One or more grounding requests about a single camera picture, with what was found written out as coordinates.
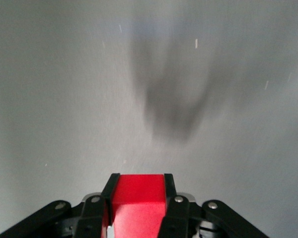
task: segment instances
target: white speck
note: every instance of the white speck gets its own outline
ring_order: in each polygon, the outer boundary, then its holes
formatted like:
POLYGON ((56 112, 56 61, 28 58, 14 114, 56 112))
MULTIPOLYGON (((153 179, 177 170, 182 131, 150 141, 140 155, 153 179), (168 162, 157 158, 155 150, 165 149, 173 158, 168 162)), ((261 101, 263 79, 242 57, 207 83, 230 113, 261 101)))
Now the white speck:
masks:
POLYGON ((266 82, 265 90, 267 89, 267 86, 268 86, 268 81, 266 82))
POLYGON ((291 78, 292 78, 292 73, 289 74, 287 82, 289 82, 291 78))

